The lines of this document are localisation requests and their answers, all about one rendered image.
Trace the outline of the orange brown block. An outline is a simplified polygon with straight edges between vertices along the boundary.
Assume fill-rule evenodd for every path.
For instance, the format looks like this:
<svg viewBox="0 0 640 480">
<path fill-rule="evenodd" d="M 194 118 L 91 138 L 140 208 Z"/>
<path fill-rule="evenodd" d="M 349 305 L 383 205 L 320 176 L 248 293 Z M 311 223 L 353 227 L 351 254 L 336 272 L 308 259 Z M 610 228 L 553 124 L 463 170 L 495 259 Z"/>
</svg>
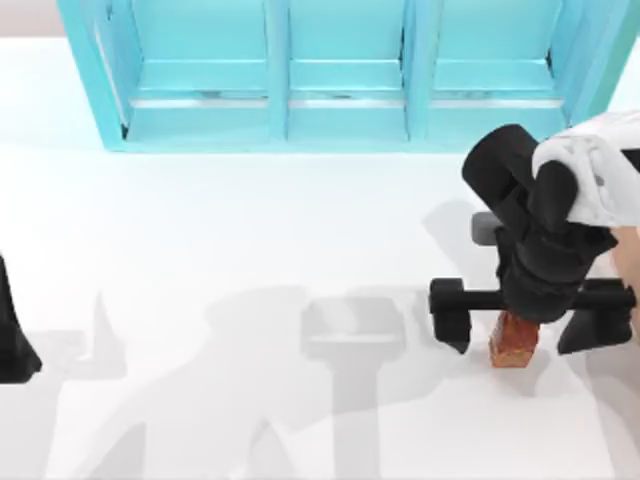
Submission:
<svg viewBox="0 0 640 480">
<path fill-rule="evenodd" d="M 510 311 L 502 311 L 489 338 L 491 365 L 494 368 L 526 368 L 539 341 L 540 326 Z"/>
</svg>

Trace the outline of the pale grey rounded box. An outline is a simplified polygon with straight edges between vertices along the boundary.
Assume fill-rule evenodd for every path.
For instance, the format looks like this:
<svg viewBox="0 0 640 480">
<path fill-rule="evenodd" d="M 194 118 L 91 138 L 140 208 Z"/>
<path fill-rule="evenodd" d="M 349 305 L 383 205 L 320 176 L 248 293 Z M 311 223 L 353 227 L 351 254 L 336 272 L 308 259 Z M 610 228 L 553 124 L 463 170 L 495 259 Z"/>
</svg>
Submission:
<svg viewBox="0 0 640 480">
<path fill-rule="evenodd" d="M 471 238 L 479 246 L 495 246 L 496 230 L 501 221 L 490 211 L 474 213 L 471 218 Z"/>
</svg>

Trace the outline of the light blue rack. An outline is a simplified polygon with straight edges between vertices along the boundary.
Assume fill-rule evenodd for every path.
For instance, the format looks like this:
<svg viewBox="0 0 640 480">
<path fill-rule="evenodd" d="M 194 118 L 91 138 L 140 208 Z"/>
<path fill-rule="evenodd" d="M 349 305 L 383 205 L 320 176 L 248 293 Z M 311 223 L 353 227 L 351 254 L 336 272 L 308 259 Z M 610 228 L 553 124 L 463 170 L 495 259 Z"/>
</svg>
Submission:
<svg viewBox="0 0 640 480">
<path fill-rule="evenodd" d="M 56 0 L 105 148 L 459 152 L 604 111 L 640 0 Z"/>
</svg>

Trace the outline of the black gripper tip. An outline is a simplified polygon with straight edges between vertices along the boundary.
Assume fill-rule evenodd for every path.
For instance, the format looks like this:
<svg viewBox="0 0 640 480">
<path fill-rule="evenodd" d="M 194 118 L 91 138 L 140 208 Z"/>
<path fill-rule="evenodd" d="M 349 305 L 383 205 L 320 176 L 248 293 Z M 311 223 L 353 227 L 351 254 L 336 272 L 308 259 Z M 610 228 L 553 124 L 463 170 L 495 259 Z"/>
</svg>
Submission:
<svg viewBox="0 0 640 480">
<path fill-rule="evenodd" d="M 0 255 L 0 385 L 24 384 L 42 361 L 18 321 L 4 258 Z"/>
</svg>

